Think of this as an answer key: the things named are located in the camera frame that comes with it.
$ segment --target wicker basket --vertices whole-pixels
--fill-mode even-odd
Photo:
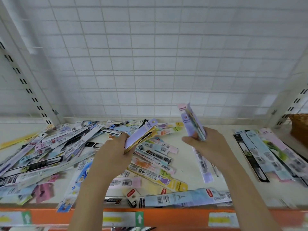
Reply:
[[[308,148],[308,114],[291,114],[292,130],[290,134]]]

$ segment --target hand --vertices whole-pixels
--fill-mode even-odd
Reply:
[[[110,182],[126,170],[130,164],[135,148],[124,154],[124,144],[128,134],[122,133],[113,140],[106,143],[96,152],[90,168],[90,176],[97,176],[100,179],[106,178]]]
[[[232,170],[239,163],[224,136],[217,130],[203,128],[207,134],[205,141],[198,140],[198,135],[195,132],[192,137],[183,137],[183,142],[198,150],[207,160],[216,165],[222,173]]]

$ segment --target white shelf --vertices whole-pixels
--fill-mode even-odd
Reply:
[[[245,125],[207,125],[210,128],[217,129],[220,133],[222,133],[229,146],[231,147],[233,153],[235,154],[238,161],[247,171],[250,176],[252,182],[256,186],[257,190],[261,194],[264,200],[271,198],[287,198],[291,200],[296,205],[308,205],[308,197],[306,196],[308,193],[308,189],[304,188],[297,182],[289,182],[289,183],[281,183],[278,179],[270,178],[270,183],[262,183],[257,181],[257,178],[250,168],[250,165],[247,163],[246,158],[238,147],[236,141],[233,139],[233,130],[234,129],[255,129],[257,126],[245,126]],[[31,132],[39,131],[44,128],[44,124],[0,124],[0,139],[1,142],[6,142],[12,139],[15,139],[20,136],[24,136]],[[179,148],[179,153],[177,155],[170,155],[174,158],[174,162],[172,166],[177,169],[177,172],[174,175],[174,178],[177,178],[183,182],[188,184],[189,190],[195,190],[198,188],[204,187],[214,187],[218,190],[227,190],[227,185],[222,178],[215,177],[215,181],[212,183],[205,184],[202,180],[202,176],[200,174],[199,168],[197,166],[197,162],[192,151],[192,148],[187,144],[183,143],[181,138],[185,136],[187,133],[185,130],[174,133],[172,135],[163,136],[162,140],[165,142],[174,145]],[[104,143],[107,140],[107,135],[103,134],[101,136],[93,139],[93,142]],[[13,153],[15,149],[17,149],[19,145],[14,145],[7,149],[0,151],[0,160],[3,160],[6,156]],[[67,185],[71,180],[71,174],[73,170],[65,171],[65,178],[58,179],[54,183],[54,192],[55,196],[44,203],[52,203],[58,204],[64,195],[64,192],[67,189]],[[141,195],[148,194],[147,191],[143,188],[138,190]],[[120,190],[110,189],[107,192],[107,196],[122,196]],[[5,197],[0,200],[0,203],[14,203],[16,200],[13,197]]]

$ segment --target green arrow label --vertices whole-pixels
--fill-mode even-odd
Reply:
[[[135,218],[136,218],[136,227],[143,227],[143,212],[135,212]]]
[[[22,220],[24,225],[32,225],[30,211],[21,212]]]

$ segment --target forearm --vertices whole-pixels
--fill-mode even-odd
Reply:
[[[102,182],[103,177],[95,177],[96,175],[88,175],[82,182],[68,231],[102,230],[103,203],[110,181]]]
[[[246,171],[240,165],[224,174],[242,230],[281,231]]]

